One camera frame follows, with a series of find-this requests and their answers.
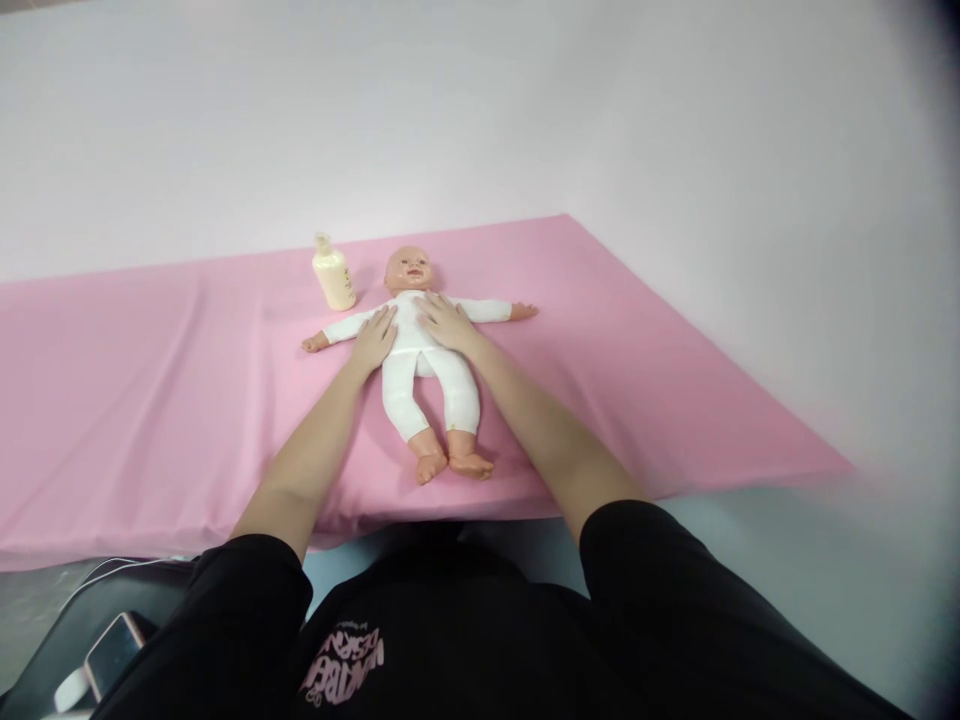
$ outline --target smartphone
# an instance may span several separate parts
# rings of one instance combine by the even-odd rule
[[[130,613],[120,613],[103,631],[83,662],[83,670],[97,702],[103,699],[145,642],[143,632]]]

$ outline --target cream-colored bottle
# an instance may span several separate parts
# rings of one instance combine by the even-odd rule
[[[313,271],[317,274],[327,305],[334,310],[349,310],[357,303],[357,295],[350,281],[350,270],[343,253],[330,244],[330,236],[317,233],[317,254],[313,256]]]

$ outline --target pink table cover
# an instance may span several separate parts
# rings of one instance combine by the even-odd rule
[[[849,469],[569,216],[343,245],[354,310],[388,299],[383,265],[401,244],[425,247],[451,294],[539,305],[483,332],[633,473],[648,463],[656,497]],[[0,286],[0,570],[222,542],[350,353],[300,350],[341,317],[310,260],[299,249]],[[418,385],[438,425],[436,380]],[[376,375],[315,545],[402,520],[555,515],[485,389],[481,403],[493,479],[446,471],[419,487]]]

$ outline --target white backdrop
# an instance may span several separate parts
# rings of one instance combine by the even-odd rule
[[[918,712],[956,567],[960,118],[917,7],[2,16],[0,280],[570,212],[864,468],[853,486],[669,507]]]

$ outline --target white onesie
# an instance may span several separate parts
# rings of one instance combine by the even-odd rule
[[[440,380],[443,390],[443,415],[447,430],[477,432],[480,423],[480,397],[473,375],[460,353],[447,350],[417,321],[420,310],[414,298],[424,297],[420,290],[405,290],[380,307],[351,315],[345,320],[324,328],[330,344],[357,336],[360,326],[382,307],[397,306],[393,322],[397,325],[397,339],[383,361],[383,407],[397,432],[408,442],[410,438],[430,427],[423,411],[413,399],[413,378],[433,377]],[[513,306],[502,300],[458,300],[471,322],[504,322],[510,319]]]

